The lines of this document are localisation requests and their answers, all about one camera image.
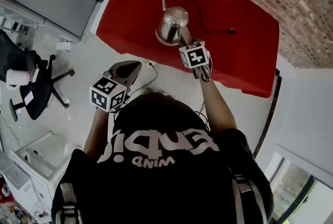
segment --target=kettle spout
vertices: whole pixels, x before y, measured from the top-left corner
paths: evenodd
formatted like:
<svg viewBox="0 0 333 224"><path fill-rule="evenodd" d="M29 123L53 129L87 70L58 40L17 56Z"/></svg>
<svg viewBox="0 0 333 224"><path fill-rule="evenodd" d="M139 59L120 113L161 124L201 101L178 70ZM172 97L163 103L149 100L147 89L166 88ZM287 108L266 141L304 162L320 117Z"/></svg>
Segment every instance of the kettle spout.
<svg viewBox="0 0 333 224"><path fill-rule="evenodd" d="M162 8L163 8L163 11L167 10L167 5L165 4L165 0L162 0Z"/></svg>

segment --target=red tablecloth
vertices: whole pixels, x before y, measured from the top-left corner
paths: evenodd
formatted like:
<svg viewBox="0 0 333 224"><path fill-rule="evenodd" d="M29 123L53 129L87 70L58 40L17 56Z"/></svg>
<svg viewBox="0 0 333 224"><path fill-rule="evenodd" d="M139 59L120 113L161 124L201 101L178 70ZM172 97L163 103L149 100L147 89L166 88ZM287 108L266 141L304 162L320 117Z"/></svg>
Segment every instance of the red tablecloth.
<svg viewBox="0 0 333 224"><path fill-rule="evenodd" d="M165 0L168 7L184 7L187 0ZM249 0L196 0L207 30L200 27L199 11L188 2L188 28L205 41L213 59L212 78L229 88L260 97L271 96L279 40L279 23ZM155 26L162 14L161 0L110 0L97 36L121 54L129 53L187 72L177 46L161 44Z"/></svg>

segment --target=person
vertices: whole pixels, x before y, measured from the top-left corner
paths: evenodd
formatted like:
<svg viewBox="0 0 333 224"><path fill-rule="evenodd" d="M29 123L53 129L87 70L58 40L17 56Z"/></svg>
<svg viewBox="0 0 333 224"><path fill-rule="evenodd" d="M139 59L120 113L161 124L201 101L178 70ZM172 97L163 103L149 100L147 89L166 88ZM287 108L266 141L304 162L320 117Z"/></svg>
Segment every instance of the person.
<svg viewBox="0 0 333 224"><path fill-rule="evenodd" d="M214 82L199 79L210 131L187 105L152 92L120 110L108 143L109 114L96 110L61 181L73 184L83 223L269 222L270 184ZM58 187L53 216L63 203Z"/></svg>

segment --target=backpack strap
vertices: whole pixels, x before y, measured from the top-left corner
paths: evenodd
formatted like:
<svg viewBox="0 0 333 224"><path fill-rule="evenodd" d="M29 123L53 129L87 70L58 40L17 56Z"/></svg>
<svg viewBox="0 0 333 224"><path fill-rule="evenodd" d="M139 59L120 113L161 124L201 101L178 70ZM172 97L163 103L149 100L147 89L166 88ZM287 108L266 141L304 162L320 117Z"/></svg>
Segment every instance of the backpack strap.
<svg viewBox="0 0 333 224"><path fill-rule="evenodd" d="M241 194L246 192L253 192L255 201L261 212L262 223L267 224L267 216L264 207L264 202L262 200L261 193L258 187L253 183L253 181L245 178L243 174L233 174L232 173L232 187L235 198L235 208L236 208L236 219L237 224L245 224L243 207L241 202Z"/></svg>
<svg viewBox="0 0 333 224"><path fill-rule="evenodd" d="M60 184L64 205L56 214L56 224L82 224L72 183Z"/></svg>

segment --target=black and white marker cube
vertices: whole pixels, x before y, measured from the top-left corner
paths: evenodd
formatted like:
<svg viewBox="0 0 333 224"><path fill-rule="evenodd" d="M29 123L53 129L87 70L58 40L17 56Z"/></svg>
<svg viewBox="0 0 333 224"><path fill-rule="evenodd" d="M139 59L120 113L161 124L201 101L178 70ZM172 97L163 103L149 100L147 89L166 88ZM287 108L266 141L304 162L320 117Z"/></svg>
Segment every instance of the black and white marker cube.
<svg viewBox="0 0 333 224"><path fill-rule="evenodd" d="M179 48L182 62L187 68L196 68L209 64L204 41Z"/></svg>
<svg viewBox="0 0 333 224"><path fill-rule="evenodd" d="M98 75L93 86L90 86L90 102L109 112L124 102L126 89L126 86L103 75Z"/></svg>

